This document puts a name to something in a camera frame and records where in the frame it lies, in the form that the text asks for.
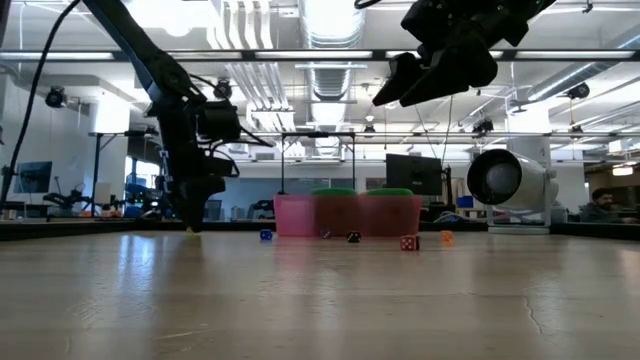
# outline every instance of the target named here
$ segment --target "red die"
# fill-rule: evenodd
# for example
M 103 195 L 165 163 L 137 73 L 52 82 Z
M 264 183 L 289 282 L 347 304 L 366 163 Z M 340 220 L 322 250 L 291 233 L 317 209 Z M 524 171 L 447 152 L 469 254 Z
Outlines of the red die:
M 402 251 L 418 251 L 420 250 L 420 237 L 419 236 L 403 236 L 400 239 L 400 249 Z

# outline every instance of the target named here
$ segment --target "black die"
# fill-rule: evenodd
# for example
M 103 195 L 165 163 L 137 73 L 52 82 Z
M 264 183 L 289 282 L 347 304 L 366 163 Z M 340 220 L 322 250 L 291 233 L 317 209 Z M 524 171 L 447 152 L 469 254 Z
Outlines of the black die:
M 360 239 L 362 239 L 362 235 L 360 235 L 360 233 L 357 231 L 352 231 L 349 234 L 347 234 L 347 241 L 350 242 L 351 244 L 359 243 Z

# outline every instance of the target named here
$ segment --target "table surface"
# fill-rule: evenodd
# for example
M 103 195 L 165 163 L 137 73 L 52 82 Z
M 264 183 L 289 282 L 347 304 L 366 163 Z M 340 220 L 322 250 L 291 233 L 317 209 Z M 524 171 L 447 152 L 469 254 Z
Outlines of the table surface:
M 141 232 L 0 244 L 4 359 L 635 359 L 640 244 Z

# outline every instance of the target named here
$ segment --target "blue object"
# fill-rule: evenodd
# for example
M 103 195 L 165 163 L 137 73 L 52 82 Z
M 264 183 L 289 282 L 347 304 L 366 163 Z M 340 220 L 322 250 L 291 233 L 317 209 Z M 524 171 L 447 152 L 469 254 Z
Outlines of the blue object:
M 260 230 L 260 240 L 271 241 L 273 239 L 273 232 L 271 230 Z
M 457 198 L 456 205 L 463 209 L 473 209 L 473 196 L 461 196 Z

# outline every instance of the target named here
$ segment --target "blue die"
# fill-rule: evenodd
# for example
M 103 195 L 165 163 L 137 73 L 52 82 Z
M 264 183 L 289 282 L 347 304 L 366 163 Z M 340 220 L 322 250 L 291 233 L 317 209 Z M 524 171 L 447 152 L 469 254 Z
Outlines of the blue die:
M 271 230 L 260 230 L 260 240 L 271 241 L 273 239 L 273 232 Z

